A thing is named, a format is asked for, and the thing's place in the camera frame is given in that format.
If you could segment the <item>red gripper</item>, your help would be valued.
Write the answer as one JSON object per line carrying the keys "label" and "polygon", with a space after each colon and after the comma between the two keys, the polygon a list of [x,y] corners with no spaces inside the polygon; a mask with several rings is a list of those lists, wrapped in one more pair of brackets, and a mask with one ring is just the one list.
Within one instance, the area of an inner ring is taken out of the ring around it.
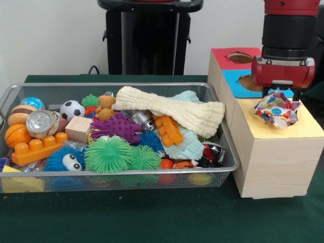
{"label": "red gripper", "polygon": [[293,89],[293,101],[299,101],[301,89],[312,83],[315,60],[309,57],[301,61],[284,61],[255,56],[251,72],[254,84],[263,86],[263,98],[269,94],[271,87],[284,85]]}

